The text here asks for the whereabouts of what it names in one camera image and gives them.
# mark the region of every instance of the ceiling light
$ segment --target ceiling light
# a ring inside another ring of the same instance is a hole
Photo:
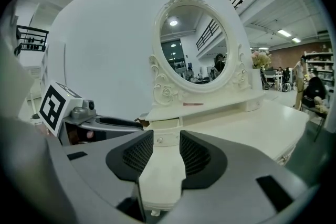
[[[290,37],[291,36],[290,33],[287,33],[286,31],[283,31],[283,30],[279,30],[278,33],[284,35],[285,37]]]

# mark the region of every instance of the vase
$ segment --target vase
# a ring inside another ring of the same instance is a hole
[[[260,77],[260,69],[252,69],[252,82],[251,86],[253,90],[263,90],[263,85],[261,82],[261,77]]]

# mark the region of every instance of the brown wall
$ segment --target brown wall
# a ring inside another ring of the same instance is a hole
[[[313,51],[321,52],[322,45],[325,44],[327,48],[331,48],[330,42],[314,42],[304,45],[299,45],[295,47],[290,47],[286,49],[271,50],[271,67],[278,68],[293,68],[296,63],[300,60],[300,56],[304,55],[305,51],[311,53]]]

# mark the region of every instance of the white curved panel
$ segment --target white curved panel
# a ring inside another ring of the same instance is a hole
[[[99,114],[133,120],[153,101],[154,22],[169,0],[74,0],[55,19],[49,42],[66,44],[66,83]],[[237,42],[250,55],[243,25],[228,0],[204,0],[229,18]],[[52,46],[49,57],[53,56]],[[251,59],[244,58],[247,71]]]

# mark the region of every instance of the round ceiling light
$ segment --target round ceiling light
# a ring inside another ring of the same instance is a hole
[[[171,21],[171,22],[170,22],[170,25],[171,25],[171,26],[175,26],[175,25],[177,25],[177,20],[173,20],[173,21]]]

